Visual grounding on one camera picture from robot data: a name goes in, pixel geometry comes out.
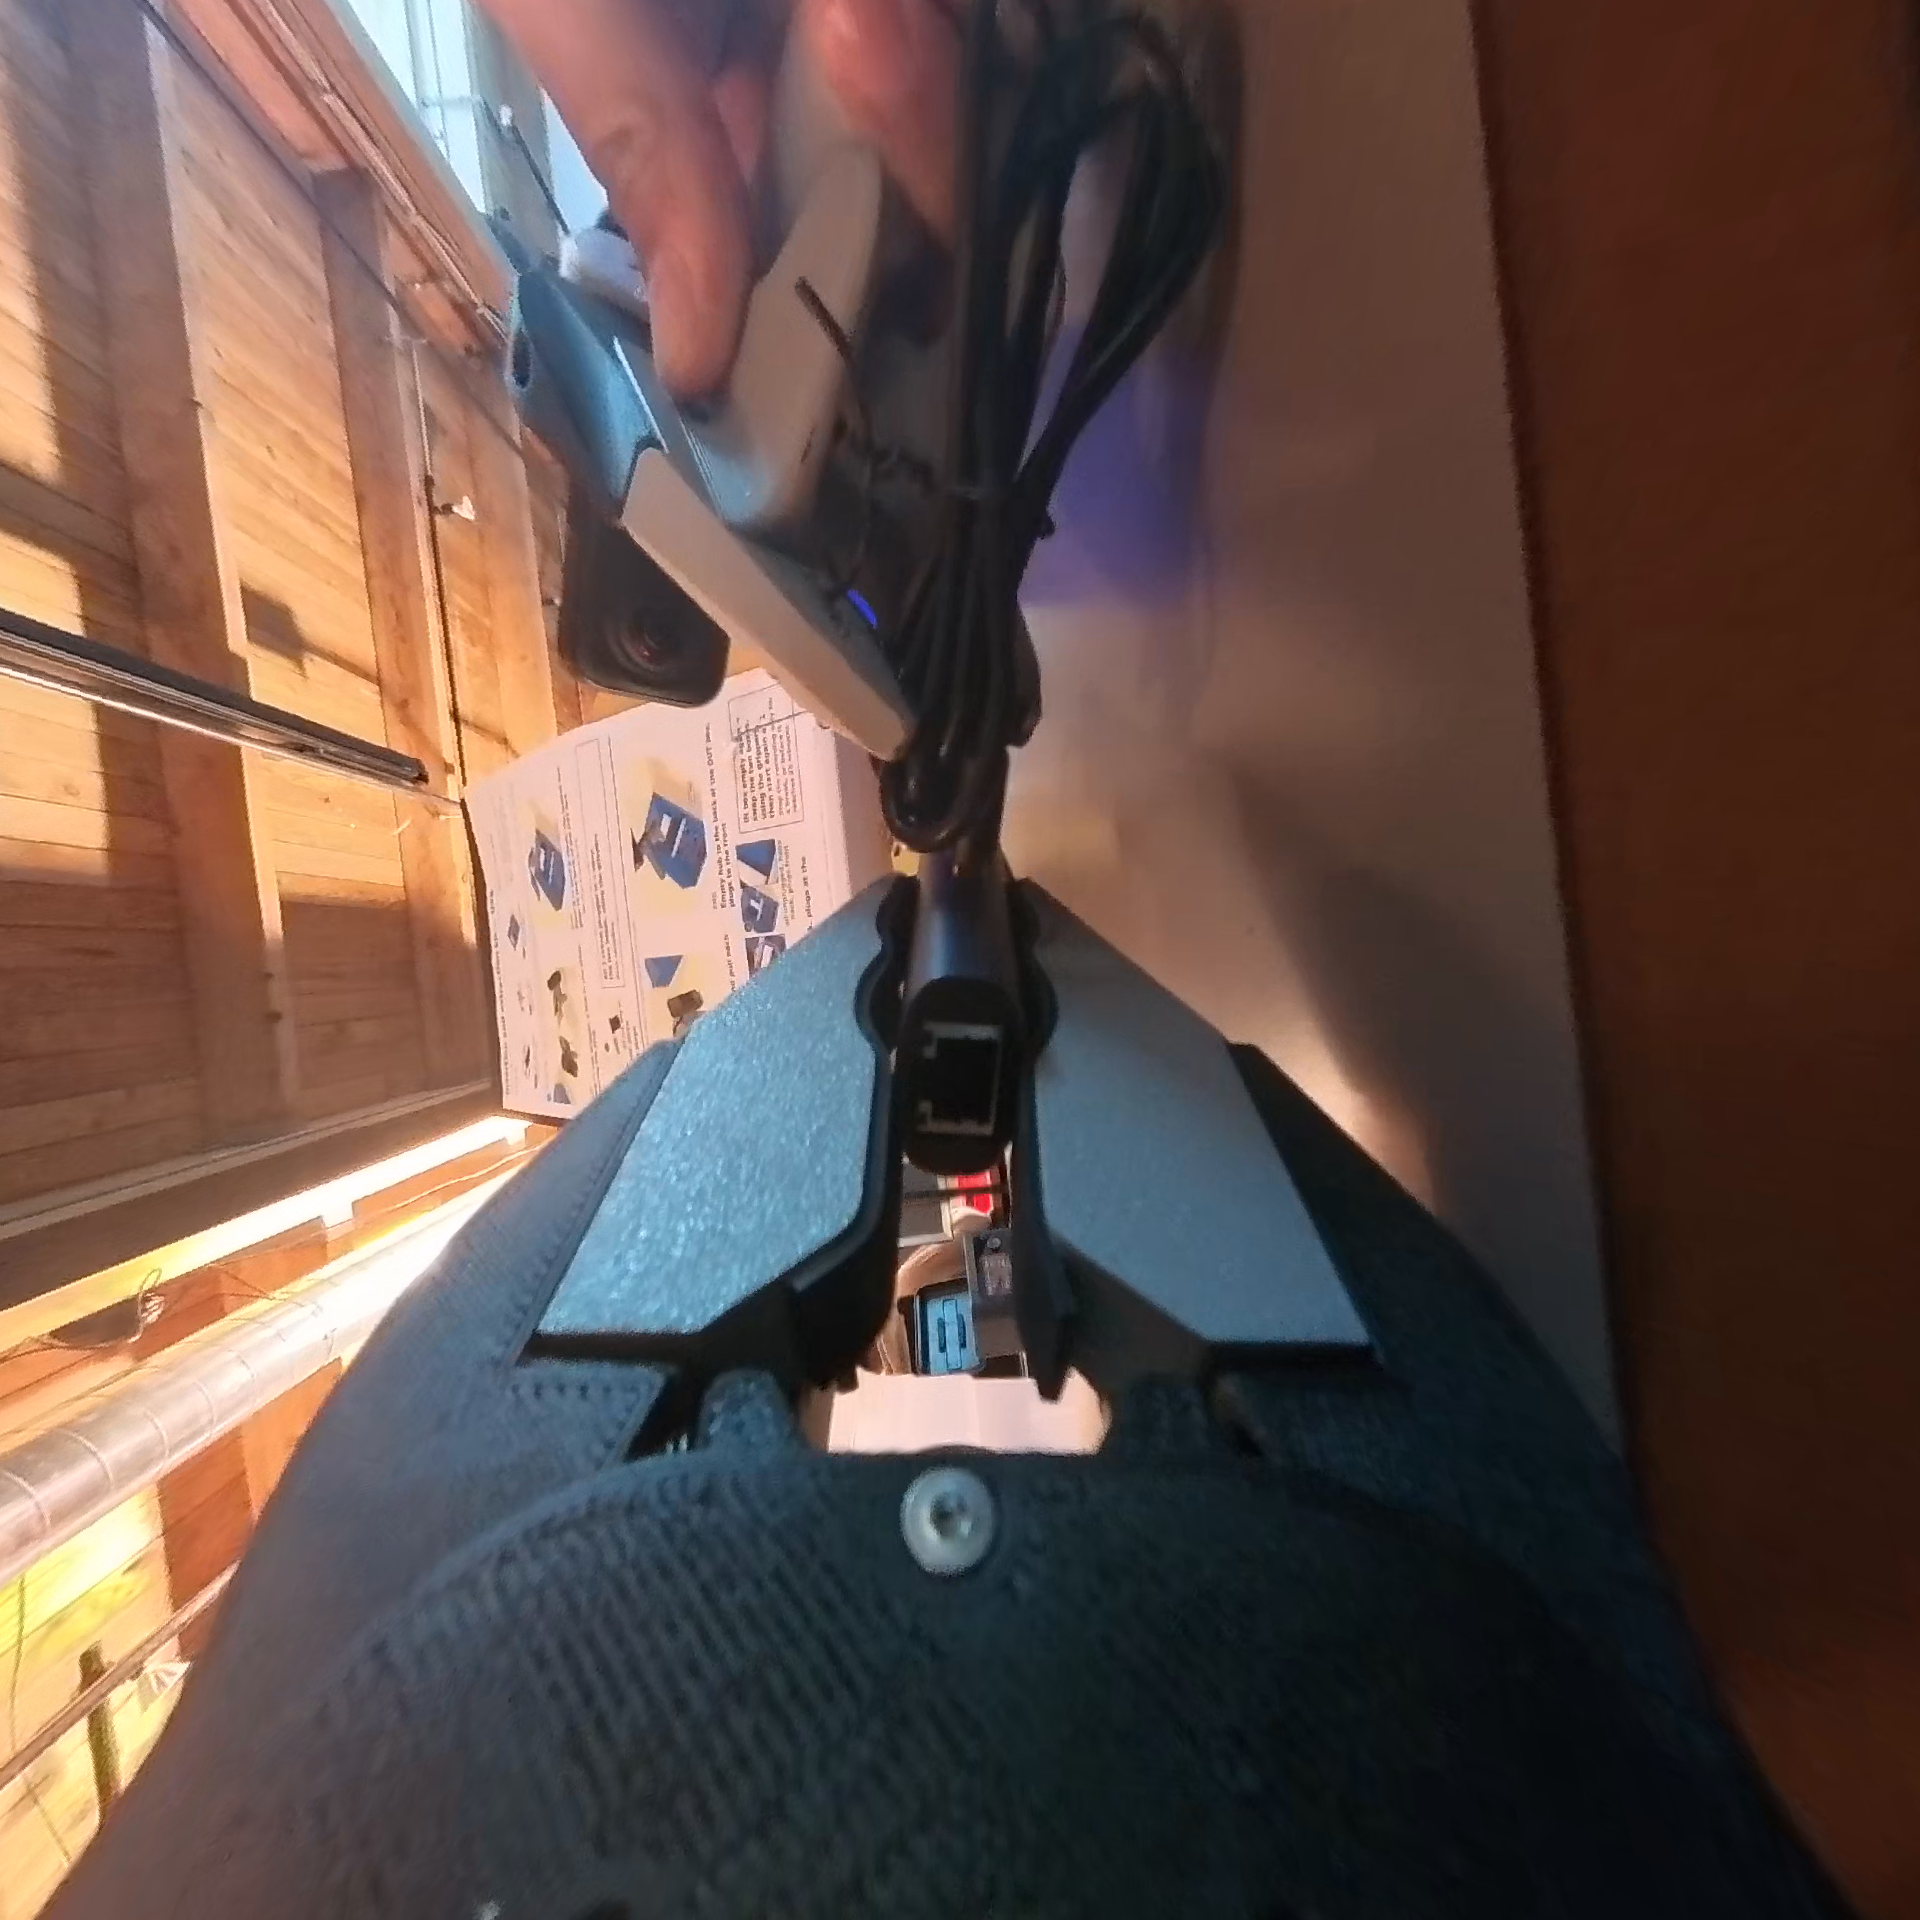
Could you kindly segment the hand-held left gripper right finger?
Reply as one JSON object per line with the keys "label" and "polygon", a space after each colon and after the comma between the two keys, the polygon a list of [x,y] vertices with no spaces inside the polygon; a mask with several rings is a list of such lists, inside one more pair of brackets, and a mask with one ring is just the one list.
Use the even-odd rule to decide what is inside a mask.
{"label": "hand-held left gripper right finger", "polygon": [[1013,1139],[1013,1302],[1037,1395],[1370,1365],[1370,1332],[1232,1045],[1014,878],[1037,1014]]}

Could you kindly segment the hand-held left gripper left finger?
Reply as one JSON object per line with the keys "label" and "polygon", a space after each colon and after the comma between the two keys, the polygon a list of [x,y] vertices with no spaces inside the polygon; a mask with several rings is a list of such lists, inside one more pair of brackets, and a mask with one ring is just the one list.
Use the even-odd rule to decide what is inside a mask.
{"label": "hand-held left gripper left finger", "polygon": [[530,1332],[547,1362],[684,1381],[856,1371],[899,1286],[890,1031],[906,878],[873,878],[708,1014],[664,1067]]}

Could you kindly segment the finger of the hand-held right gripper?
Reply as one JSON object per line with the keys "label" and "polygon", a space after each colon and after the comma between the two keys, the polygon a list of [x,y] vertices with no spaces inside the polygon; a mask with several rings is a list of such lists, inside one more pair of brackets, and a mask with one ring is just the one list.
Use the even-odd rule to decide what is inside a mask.
{"label": "finger of the hand-held right gripper", "polygon": [[873,763],[904,754],[914,716],[873,628],[826,607],[804,566],[736,536],[658,445],[633,458],[625,531],[826,732]]}

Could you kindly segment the person's right hand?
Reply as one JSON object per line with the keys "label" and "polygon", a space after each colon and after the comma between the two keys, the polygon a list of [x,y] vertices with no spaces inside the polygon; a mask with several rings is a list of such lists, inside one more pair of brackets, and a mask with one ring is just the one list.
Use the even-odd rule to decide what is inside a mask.
{"label": "person's right hand", "polygon": [[641,255],[658,374],[713,396],[753,285],[753,172],[798,47],[936,252],[952,248],[968,8],[492,0]]}

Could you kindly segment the instruction sheet in stand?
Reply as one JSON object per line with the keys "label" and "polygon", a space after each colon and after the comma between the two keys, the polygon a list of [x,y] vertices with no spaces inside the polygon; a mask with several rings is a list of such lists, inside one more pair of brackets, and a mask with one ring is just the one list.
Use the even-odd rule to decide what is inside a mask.
{"label": "instruction sheet in stand", "polygon": [[890,877],[873,763],[764,667],[713,702],[613,716],[462,794],[508,1114],[588,1109],[867,878]]}

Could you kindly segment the black ceiling rail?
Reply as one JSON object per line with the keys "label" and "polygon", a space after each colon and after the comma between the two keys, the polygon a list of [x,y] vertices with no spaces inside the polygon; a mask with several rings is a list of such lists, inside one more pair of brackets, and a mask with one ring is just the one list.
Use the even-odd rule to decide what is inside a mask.
{"label": "black ceiling rail", "polygon": [[390,794],[438,798],[418,754],[396,754],[292,708],[269,708],[243,693],[192,682],[109,638],[44,628],[20,610],[0,610],[0,675],[149,728],[299,763]]}

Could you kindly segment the silver ventilation duct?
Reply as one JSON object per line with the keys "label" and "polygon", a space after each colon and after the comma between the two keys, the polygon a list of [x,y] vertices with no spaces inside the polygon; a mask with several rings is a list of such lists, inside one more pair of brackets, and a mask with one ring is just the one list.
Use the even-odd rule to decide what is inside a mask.
{"label": "silver ventilation duct", "polygon": [[346,1365],[502,1184],[492,1180],[292,1291],[243,1302],[78,1395],[51,1428],[9,1440],[0,1450],[0,1586],[36,1573],[299,1381]]}

